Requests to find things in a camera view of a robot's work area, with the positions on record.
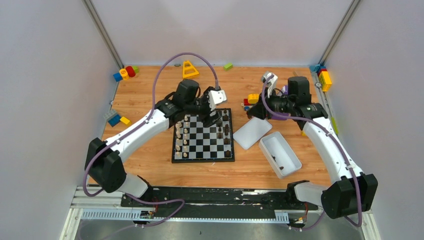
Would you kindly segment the black white chess board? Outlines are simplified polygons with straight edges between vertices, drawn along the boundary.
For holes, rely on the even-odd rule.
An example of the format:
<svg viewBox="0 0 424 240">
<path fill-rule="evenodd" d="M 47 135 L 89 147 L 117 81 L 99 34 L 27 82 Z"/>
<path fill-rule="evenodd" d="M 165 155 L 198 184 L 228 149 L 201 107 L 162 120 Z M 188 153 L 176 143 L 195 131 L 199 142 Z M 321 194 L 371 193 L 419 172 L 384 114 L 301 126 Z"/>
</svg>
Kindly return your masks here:
<svg viewBox="0 0 424 240">
<path fill-rule="evenodd" d="M 196 115 L 186 115 L 173 127 L 171 162 L 182 163 L 219 163 L 234 162 L 235 149 L 232 125 L 232 110 L 218 108 L 221 122 L 204 127 Z M 229 124 L 229 134 L 224 127 Z M 225 157 L 225 151 L 231 151 L 231 157 Z"/>
</svg>

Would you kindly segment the brown chess piece long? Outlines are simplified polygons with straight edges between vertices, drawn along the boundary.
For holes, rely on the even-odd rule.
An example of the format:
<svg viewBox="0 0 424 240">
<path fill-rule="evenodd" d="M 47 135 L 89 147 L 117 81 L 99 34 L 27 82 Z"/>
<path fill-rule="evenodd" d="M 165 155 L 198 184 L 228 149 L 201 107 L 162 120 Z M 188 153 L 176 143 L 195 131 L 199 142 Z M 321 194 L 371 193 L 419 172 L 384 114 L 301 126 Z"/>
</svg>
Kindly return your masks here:
<svg viewBox="0 0 424 240">
<path fill-rule="evenodd" d="M 224 134 L 225 134 L 226 136 L 228 136 L 228 135 L 229 135 L 229 132 L 230 132 L 230 126 L 229 126 L 229 124 L 226 124 L 226 125 L 224 126 L 223 131 L 224 131 Z"/>
</svg>

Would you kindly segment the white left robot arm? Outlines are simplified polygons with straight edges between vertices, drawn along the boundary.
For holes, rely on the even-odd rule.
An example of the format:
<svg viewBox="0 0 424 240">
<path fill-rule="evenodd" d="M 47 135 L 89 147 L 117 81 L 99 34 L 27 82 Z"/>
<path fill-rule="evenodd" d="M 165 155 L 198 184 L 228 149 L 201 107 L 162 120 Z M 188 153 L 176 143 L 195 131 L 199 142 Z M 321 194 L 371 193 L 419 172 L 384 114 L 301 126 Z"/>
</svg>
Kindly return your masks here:
<svg viewBox="0 0 424 240">
<path fill-rule="evenodd" d="M 210 86 L 199 95 L 199 87 L 196 81 L 183 79 L 176 91 L 156 102 L 147 115 L 126 130 L 107 140 L 93 139 L 88 145 L 84 175 L 95 180 L 102 191 L 130 194 L 140 206 L 149 206 L 153 201 L 149 184 L 142 177 L 126 173 L 124 162 L 186 115 L 199 116 L 208 127 L 214 125 L 221 116 L 216 107 L 227 101 L 226 93 Z"/>
</svg>

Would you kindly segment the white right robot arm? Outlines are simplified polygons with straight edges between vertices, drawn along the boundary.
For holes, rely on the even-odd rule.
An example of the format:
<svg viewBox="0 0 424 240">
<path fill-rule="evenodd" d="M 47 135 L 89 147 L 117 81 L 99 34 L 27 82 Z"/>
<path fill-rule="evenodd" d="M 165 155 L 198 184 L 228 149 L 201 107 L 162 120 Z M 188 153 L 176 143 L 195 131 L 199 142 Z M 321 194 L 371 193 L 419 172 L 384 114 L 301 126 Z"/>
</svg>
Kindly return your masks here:
<svg viewBox="0 0 424 240">
<path fill-rule="evenodd" d="M 306 203 L 322 207 L 331 219 L 346 218 L 352 225 L 362 225 L 362 213 L 371 209 L 378 180 L 355 164 L 332 128 L 321 103 L 313 103 L 310 83 L 304 76 L 288 78 L 288 94 L 277 95 L 278 78 L 266 73 L 261 82 L 258 102 L 247 111 L 248 117 L 261 120 L 273 117 L 294 120 L 311 140 L 329 173 L 331 186 L 325 187 L 301 180 L 288 184 L 286 204 L 298 209 Z"/>
</svg>

